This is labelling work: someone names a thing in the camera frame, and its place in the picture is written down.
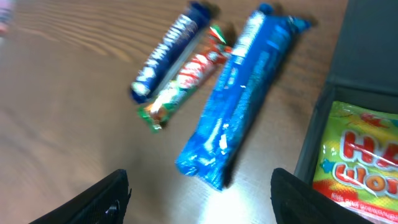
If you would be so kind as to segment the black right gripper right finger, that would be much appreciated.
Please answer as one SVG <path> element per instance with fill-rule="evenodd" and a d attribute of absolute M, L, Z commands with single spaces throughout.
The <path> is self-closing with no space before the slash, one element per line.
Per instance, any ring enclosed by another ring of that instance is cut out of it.
<path fill-rule="evenodd" d="M 282 168 L 272 173 L 271 202 L 278 224 L 372 224 Z"/>

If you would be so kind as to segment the dark blue chocolate bar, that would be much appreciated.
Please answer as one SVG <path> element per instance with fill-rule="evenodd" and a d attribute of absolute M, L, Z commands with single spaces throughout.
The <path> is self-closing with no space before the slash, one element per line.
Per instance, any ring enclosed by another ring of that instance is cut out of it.
<path fill-rule="evenodd" d="M 208 1 L 190 1 L 144 62 L 130 85 L 130 96 L 145 103 L 162 89 L 186 61 L 209 27 L 219 7 Z"/>

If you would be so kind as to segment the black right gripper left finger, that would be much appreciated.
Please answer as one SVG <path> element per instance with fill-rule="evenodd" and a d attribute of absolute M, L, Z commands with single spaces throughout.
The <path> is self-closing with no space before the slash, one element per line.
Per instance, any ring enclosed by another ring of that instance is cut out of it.
<path fill-rule="evenodd" d="M 127 172 L 118 169 L 31 224 L 122 224 L 130 197 Z"/>

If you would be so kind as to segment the blue Oreo cookie pack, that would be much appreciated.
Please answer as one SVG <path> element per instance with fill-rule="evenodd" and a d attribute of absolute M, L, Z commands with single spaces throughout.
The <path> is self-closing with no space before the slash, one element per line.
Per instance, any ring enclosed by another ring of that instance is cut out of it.
<path fill-rule="evenodd" d="M 175 161 L 184 175 L 217 190 L 290 46 L 311 22 L 274 14 L 262 3 L 248 17 L 207 100 L 197 128 Z"/>

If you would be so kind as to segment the green Haribo gummy bag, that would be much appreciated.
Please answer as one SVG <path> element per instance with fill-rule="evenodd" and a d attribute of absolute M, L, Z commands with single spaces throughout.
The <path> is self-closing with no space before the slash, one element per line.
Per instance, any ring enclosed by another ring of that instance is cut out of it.
<path fill-rule="evenodd" d="M 397 223 L 397 115 L 334 101 L 312 187 L 374 223 Z"/>

